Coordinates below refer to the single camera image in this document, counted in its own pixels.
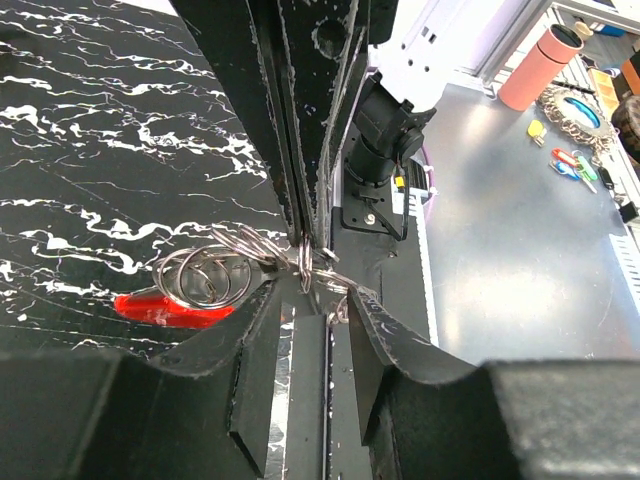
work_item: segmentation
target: black bracket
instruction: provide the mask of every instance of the black bracket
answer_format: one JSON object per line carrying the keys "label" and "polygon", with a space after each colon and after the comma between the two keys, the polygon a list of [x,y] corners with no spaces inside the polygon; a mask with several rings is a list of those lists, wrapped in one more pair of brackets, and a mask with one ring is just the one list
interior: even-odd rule
{"label": "black bracket", "polygon": [[371,208],[371,202],[380,215],[395,225],[391,187],[372,187],[358,184],[350,175],[345,175],[342,196],[342,226],[361,232],[389,234],[387,228],[380,223]]}

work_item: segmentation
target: red plastic tag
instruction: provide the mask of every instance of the red plastic tag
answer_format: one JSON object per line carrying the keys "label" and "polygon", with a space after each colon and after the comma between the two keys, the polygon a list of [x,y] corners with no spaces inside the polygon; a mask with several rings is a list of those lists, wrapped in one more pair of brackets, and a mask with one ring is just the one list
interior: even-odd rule
{"label": "red plastic tag", "polygon": [[554,157],[560,160],[562,163],[566,163],[567,165],[575,168],[580,165],[580,162],[571,154],[565,152],[561,148],[554,148],[551,153]]}
{"label": "red plastic tag", "polygon": [[166,327],[208,328],[233,313],[233,307],[216,310],[185,308],[164,295],[120,295],[114,301],[116,312],[129,320]]}

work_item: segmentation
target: pink container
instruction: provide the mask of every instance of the pink container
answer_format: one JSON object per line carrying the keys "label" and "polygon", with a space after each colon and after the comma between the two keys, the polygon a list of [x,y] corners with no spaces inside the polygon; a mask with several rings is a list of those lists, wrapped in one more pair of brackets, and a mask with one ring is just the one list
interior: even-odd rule
{"label": "pink container", "polygon": [[582,50],[582,39],[564,25],[551,25],[498,92],[507,107],[524,112]]}

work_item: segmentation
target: keychain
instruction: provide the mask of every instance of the keychain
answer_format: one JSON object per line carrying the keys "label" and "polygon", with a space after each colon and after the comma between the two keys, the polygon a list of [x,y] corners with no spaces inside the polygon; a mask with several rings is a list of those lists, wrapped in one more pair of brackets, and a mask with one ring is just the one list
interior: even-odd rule
{"label": "keychain", "polygon": [[594,186],[591,185],[591,182],[589,180],[587,180],[578,172],[576,172],[574,168],[569,166],[567,163],[562,162],[560,160],[551,160],[551,162],[549,163],[549,166],[553,168],[556,172],[558,172],[560,175],[569,177],[571,180],[576,180],[576,181],[582,180],[587,185],[587,187],[589,187],[589,190],[591,190],[592,193],[598,193],[597,190],[594,188]]}
{"label": "keychain", "polygon": [[536,145],[542,147],[544,145],[544,136],[547,129],[542,125],[540,120],[532,120],[527,128],[527,134],[533,139]]}
{"label": "keychain", "polygon": [[578,160],[576,160],[573,155],[568,154],[561,148],[554,148],[553,150],[551,150],[551,154],[562,163],[566,163],[570,167],[576,168],[580,164],[580,162],[578,162]]}
{"label": "keychain", "polygon": [[591,166],[589,161],[584,157],[580,150],[575,150],[573,152],[573,156],[578,160],[580,166],[578,167],[578,173],[580,173],[583,177],[588,178],[592,182],[598,179],[598,174]]}

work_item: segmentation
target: blue object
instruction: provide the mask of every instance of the blue object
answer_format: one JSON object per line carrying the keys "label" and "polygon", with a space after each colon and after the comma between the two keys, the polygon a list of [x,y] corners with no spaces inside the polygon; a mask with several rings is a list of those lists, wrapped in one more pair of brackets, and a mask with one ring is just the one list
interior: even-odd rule
{"label": "blue object", "polygon": [[571,180],[580,180],[580,175],[578,174],[578,172],[576,172],[573,167],[570,167],[560,160],[552,160],[549,165],[560,175],[565,175]]}
{"label": "blue object", "polygon": [[580,110],[580,112],[584,113],[589,118],[589,120],[591,120],[591,123],[593,124],[593,128],[600,128],[600,119],[598,118],[596,113],[591,109],[591,107],[589,107],[585,103],[582,103],[577,98],[569,97],[569,98],[565,98],[564,101],[573,105],[578,110]]}
{"label": "blue object", "polygon": [[589,28],[596,33],[599,33],[601,35],[608,35],[609,37],[621,37],[625,33],[625,31],[620,28],[612,27],[611,25],[605,25],[604,23],[598,22],[593,22],[591,25],[589,25]]}
{"label": "blue object", "polygon": [[602,35],[608,35],[610,37],[621,37],[624,35],[624,30],[611,25],[605,25],[598,33]]}

